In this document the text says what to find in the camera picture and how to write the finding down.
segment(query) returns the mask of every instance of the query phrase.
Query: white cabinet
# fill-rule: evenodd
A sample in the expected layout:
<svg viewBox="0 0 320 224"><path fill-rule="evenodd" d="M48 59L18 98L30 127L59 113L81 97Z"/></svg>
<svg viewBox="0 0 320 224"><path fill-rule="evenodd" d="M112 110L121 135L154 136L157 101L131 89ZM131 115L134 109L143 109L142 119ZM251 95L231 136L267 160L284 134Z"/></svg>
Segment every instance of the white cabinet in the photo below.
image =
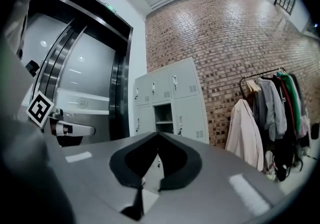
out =
<svg viewBox="0 0 320 224"><path fill-rule="evenodd" d="M209 143L204 97L192 58L135 80L136 134L166 132Z"/></svg>
<svg viewBox="0 0 320 224"><path fill-rule="evenodd" d="M137 117L135 119L136 134L155 132L155 118L153 106L137 107Z"/></svg>
<svg viewBox="0 0 320 224"><path fill-rule="evenodd" d="M135 80L135 105L147 105L150 104L152 99L152 82L151 76L146 74Z"/></svg>
<svg viewBox="0 0 320 224"><path fill-rule="evenodd" d="M180 61L168 67L175 99L199 94L197 71L191 61Z"/></svg>
<svg viewBox="0 0 320 224"><path fill-rule="evenodd" d="M171 84L168 69L163 68L151 73L152 103L168 101L171 98Z"/></svg>
<svg viewBox="0 0 320 224"><path fill-rule="evenodd" d="M187 97L175 101L178 130L183 137L206 141L206 126L200 97Z"/></svg>

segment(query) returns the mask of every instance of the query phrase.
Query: brick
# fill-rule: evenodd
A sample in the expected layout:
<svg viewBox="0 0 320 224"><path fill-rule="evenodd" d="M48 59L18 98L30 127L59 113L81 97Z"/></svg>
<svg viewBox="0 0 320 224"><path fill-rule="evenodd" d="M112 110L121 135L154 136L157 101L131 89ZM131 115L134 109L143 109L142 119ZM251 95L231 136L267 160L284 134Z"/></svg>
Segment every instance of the brick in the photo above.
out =
<svg viewBox="0 0 320 224"><path fill-rule="evenodd" d="M240 78L278 67L297 76L310 121L320 122L319 42L267 0L177 0L149 14L145 28L148 72L192 56L212 145L226 144Z"/></svg>

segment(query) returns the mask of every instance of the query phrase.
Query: gray hoodie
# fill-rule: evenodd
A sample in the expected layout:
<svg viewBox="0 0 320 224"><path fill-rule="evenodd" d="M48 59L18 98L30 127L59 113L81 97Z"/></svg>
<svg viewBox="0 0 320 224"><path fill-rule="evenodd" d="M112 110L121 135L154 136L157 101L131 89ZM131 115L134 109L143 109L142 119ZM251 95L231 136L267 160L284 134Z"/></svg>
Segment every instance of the gray hoodie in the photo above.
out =
<svg viewBox="0 0 320 224"><path fill-rule="evenodd" d="M269 131L272 141L282 139L287 130L285 108L275 84L271 80L258 78L262 91L256 96L255 120L259 126Z"/></svg>

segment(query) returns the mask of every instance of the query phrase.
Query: white wall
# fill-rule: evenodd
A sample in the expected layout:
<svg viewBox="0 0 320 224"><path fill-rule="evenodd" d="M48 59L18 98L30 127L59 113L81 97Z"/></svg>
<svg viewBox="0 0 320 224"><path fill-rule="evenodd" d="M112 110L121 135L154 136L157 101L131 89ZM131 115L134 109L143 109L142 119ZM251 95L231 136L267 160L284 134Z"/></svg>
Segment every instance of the white wall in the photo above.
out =
<svg viewBox="0 0 320 224"><path fill-rule="evenodd" d="M299 32L302 32L310 19L310 14L302 0L295 0L289 20Z"/></svg>
<svg viewBox="0 0 320 224"><path fill-rule="evenodd" d="M147 73L146 17L138 13L127 0L100 1L111 5L116 10L116 13L133 27L129 62L128 112L130 136L134 136L134 82L136 78Z"/></svg>

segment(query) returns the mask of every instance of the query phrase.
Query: locker door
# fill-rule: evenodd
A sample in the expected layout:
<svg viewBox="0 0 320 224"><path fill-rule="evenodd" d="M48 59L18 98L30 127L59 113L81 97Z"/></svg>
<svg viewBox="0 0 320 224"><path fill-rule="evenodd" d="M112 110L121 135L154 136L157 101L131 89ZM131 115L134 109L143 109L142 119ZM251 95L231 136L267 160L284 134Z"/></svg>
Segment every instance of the locker door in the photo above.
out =
<svg viewBox="0 0 320 224"><path fill-rule="evenodd" d="M164 68L151 74L152 103L164 102L171 99L171 84L168 69Z"/></svg>
<svg viewBox="0 0 320 224"><path fill-rule="evenodd" d="M152 106L140 106L137 108L136 134L155 132L155 115Z"/></svg>
<svg viewBox="0 0 320 224"><path fill-rule="evenodd" d="M204 114L200 97L175 101L178 131L183 137L199 142L206 141Z"/></svg>
<svg viewBox="0 0 320 224"><path fill-rule="evenodd" d="M197 79L190 60L168 67L175 99L199 94Z"/></svg>
<svg viewBox="0 0 320 224"><path fill-rule="evenodd" d="M151 76L146 74L135 80L135 105L147 105L151 103L152 82Z"/></svg>

